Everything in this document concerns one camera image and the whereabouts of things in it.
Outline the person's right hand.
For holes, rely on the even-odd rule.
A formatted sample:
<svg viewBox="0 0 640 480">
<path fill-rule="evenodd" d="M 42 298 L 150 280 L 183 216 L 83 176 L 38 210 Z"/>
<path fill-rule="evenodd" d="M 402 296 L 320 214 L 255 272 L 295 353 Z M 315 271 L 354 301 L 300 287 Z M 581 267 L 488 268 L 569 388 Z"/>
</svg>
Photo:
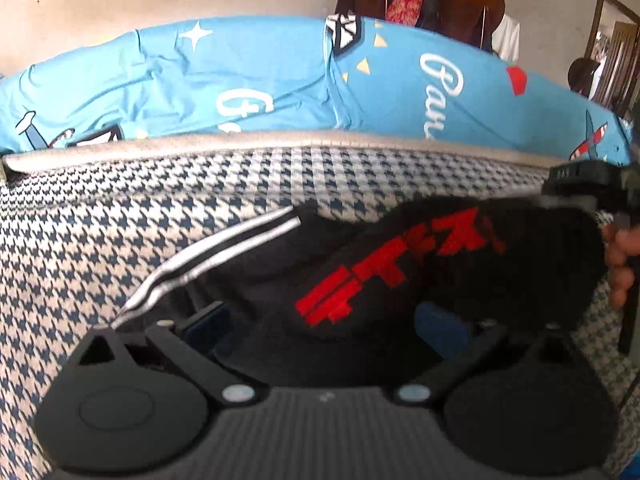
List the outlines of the person's right hand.
<svg viewBox="0 0 640 480">
<path fill-rule="evenodd" d="M 603 228 L 606 243 L 606 264 L 608 265 L 608 284 L 610 284 L 610 306 L 620 310 L 634 284 L 634 270 L 630 260 L 640 252 L 639 228 L 622 229 L 614 223 Z"/>
</svg>

